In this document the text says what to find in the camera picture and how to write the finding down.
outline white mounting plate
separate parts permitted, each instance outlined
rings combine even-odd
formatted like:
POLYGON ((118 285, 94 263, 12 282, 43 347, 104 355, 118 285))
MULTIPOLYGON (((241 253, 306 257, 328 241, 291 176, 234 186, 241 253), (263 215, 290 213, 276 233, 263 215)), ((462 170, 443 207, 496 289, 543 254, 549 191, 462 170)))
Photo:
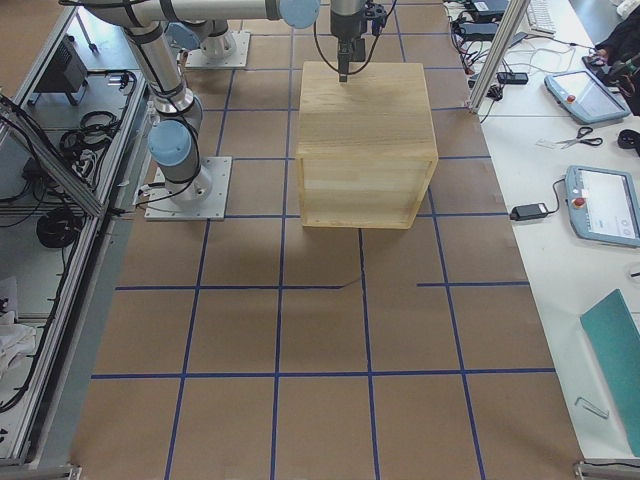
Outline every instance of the white mounting plate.
MULTIPOLYGON (((229 179, 231 178, 231 157, 203 157, 202 168, 208 170, 211 176, 209 194, 193 202, 174 202, 173 198, 166 198, 169 192, 164 188, 157 188, 151 192, 149 200, 153 203, 145 205, 147 220, 224 220, 229 193, 229 179)), ((164 182, 164 175, 158 169, 154 182, 164 182)))
POLYGON ((231 34, 236 41, 236 51, 230 56, 213 59, 205 56, 200 49, 191 50, 185 64, 186 68, 223 70, 246 67, 251 33, 247 30, 240 30, 239 32, 231 32, 231 34))

